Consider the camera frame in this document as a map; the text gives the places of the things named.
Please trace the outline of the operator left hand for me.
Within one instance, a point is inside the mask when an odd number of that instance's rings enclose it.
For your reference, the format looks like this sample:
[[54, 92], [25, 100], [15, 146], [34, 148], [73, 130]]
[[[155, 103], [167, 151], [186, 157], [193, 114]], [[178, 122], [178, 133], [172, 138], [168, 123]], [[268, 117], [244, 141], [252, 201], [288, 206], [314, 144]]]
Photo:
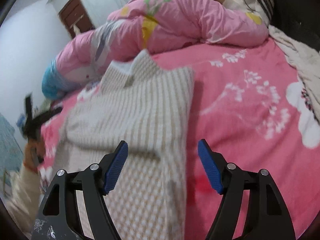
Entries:
[[46, 148], [43, 137], [40, 139], [28, 139], [24, 149], [24, 161], [23, 165], [34, 173], [38, 172], [38, 166], [41, 160], [44, 159], [46, 154]]

